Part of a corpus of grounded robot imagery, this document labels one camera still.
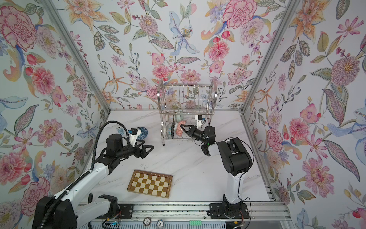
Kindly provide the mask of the blue patterned bowl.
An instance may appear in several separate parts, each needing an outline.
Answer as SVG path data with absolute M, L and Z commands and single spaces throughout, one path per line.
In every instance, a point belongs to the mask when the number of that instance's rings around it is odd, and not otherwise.
M 148 136 L 148 130 L 145 127 L 137 127 L 137 129 L 141 131 L 140 135 L 137 137 L 137 140 L 145 140 Z

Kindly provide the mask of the steel wire dish rack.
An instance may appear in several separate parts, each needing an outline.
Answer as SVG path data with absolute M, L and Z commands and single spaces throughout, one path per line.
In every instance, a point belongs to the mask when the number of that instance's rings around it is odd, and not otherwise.
M 161 122 L 161 142 L 165 146 L 167 141 L 193 140 L 183 133 L 182 137 L 174 135 L 174 139 L 167 139 L 165 128 L 168 123 L 168 115 L 183 114 L 185 120 L 179 124 L 196 125 L 194 117 L 202 115 L 205 118 L 204 124 L 198 129 L 203 130 L 208 126 L 214 115 L 216 100 L 218 99 L 218 88 L 216 83 L 197 84 L 178 83 L 169 84 L 160 80 L 157 86 L 157 100 Z

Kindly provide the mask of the mint green bowl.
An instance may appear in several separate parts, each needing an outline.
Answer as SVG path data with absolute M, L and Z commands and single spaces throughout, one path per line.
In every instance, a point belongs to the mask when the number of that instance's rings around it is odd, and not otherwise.
M 175 119 L 175 121 L 176 122 L 181 122 L 181 121 L 184 121 L 185 120 L 185 116 L 183 115 L 183 114 L 176 114 L 175 116 L 174 116 L 174 119 Z

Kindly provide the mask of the dark petal pattern bowl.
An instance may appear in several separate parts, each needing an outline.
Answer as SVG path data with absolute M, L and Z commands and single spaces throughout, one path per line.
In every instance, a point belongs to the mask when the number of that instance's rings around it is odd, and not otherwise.
M 175 135 L 175 124 L 174 122 L 167 123 L 165 128 L 165 135 L 167 139 L 174 139 Z

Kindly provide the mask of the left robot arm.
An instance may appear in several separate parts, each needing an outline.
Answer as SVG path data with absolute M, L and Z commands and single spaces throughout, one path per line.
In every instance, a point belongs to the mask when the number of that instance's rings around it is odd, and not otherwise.
M 91 168 L 72 184 L 55 194 L 43 197 L 36 206 L 32 223 L 34 229 L 78 229 L 98 217 L 113 218 L 122 214 L 118 198 L 103 194 L 96 200 L 80 206 L 82 199 L 122 162 L 131 156 L 146 158 L 154 146 L 137 140 L 135 135 L 124 137 L 112 134 Z

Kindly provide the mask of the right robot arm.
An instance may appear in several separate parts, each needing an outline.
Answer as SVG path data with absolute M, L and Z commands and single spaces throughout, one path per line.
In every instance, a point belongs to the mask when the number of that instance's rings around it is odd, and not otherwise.
M 218 216 L 233 218 L 244 211 L 244 201 L 240 188 L 254 160 L 246 149 L 247 143 L 238 137 L 230 137 L 224 141 L 216 141 L 215 127 L 206 126 L 200 130 L 194 125 L 180 125 L 180 128 L 194 140 L 202 142 L 202 152 L 206 156 L 219 155 L 228 174 L 227 187 L 223 195 L 223 202 L 217 211 Z

